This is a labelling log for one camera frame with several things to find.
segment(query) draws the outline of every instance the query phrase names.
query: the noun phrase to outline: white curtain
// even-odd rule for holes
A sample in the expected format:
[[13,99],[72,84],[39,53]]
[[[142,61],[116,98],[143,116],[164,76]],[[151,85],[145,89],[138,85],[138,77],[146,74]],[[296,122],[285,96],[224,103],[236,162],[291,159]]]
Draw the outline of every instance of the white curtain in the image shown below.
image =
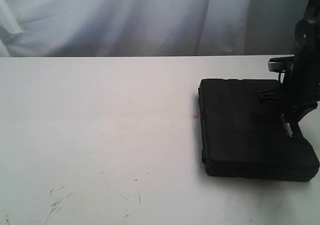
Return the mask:
[[0,56],[287,54],[308,0],[0,0]]

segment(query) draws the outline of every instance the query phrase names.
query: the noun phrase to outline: white backdrop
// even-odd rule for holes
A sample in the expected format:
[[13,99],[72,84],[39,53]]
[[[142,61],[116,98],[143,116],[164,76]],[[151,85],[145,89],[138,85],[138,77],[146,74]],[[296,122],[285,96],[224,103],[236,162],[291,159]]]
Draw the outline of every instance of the white backdrop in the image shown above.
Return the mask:
[[0,56],[287,54],[308,0],[0,0]]

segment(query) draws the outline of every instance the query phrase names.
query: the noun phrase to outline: white tabletop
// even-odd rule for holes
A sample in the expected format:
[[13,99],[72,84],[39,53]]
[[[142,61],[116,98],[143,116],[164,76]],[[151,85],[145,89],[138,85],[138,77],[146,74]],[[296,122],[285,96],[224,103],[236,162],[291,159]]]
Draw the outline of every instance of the white tabletop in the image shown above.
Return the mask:
[[[204,78],[276,78],[274,56],[0,58],[0,225],[306,225],[311,182],[209,177]],[[300,123],[320,155],[320,110]]]

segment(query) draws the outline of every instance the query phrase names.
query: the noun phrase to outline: white table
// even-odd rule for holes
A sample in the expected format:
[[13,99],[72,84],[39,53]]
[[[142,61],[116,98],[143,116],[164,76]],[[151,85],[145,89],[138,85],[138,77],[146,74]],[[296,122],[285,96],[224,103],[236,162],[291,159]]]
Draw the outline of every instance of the white table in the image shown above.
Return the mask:
[[[319,224],[320,174],[201,164],[201,79],[276,78],[271,57],[0,58],[0,225]],[[320,156],[320,110],[300,124]]]

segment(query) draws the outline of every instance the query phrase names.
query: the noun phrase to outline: black plastic case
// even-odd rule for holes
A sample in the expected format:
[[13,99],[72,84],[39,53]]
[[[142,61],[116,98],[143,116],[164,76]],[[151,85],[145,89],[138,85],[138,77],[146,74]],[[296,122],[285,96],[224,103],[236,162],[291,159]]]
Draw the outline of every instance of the black plastic case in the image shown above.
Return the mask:
[[199,87],[202,161],[210,176],[309,181],[319,160],[306,140],[290,137],[276,103],[259,92],[277,80],[204,79]]

